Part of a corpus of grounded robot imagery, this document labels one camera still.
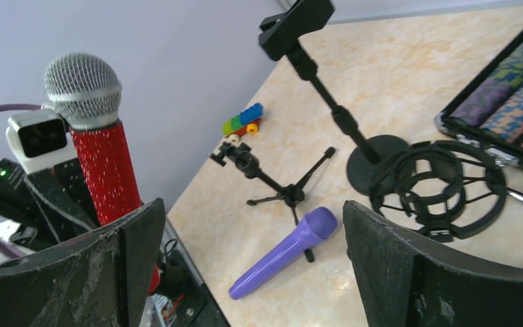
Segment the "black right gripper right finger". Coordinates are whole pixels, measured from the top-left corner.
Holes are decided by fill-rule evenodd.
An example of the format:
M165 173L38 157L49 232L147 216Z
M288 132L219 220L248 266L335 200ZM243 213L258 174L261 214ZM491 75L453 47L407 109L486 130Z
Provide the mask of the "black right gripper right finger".
M452 249L353 200L343 223L370 326L523 326L523 268Z

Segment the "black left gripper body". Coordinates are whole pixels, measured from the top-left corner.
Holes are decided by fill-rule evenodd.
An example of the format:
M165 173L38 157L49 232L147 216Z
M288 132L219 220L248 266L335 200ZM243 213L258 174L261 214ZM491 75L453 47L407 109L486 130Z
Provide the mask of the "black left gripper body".
M39 251L87 232L35 195L25 176L19 163L7 158L0 161L0 215L21 225L13 243ZM39 176L54 190L54 195L45 195L47 200L64 210L64 202L71 200L75 205L69 211L78 220L93 229L100 226L78 159L57 164Z

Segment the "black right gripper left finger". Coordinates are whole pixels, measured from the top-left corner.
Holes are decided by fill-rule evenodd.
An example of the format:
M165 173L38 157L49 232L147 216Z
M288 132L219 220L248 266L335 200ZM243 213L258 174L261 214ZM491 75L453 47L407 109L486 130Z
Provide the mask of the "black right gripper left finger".
M138 326L166 221L162 199L0 265L0 326Z

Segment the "purple toy microphone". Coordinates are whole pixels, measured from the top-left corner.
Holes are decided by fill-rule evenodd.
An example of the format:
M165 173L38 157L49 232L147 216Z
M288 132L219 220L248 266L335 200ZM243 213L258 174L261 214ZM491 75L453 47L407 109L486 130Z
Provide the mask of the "purple toy microphone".
M253 293L306 251L329 239L337 227L337 218L324 206L305 214L289 235L234 282L230 298L239 300Z

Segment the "red glitter microphone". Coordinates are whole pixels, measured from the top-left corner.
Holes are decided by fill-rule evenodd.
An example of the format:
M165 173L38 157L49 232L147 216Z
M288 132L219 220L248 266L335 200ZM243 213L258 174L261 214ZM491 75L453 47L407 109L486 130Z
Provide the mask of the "red glitter microphone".
M97 219L107 225L142 205L118 110L122 85L103 59L82 52L55 58L44 74L54 111L69 125Z

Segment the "shock mount tripod mic stand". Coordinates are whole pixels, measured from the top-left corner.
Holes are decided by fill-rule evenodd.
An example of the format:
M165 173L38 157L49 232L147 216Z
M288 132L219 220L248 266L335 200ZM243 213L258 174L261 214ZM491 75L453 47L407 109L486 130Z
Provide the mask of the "shock mount tripod mic stand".
M419 142L386 161L370 180L373 210L414 219L417 233L440 243L489 228L507 197L502 169L485 151L462 142Z

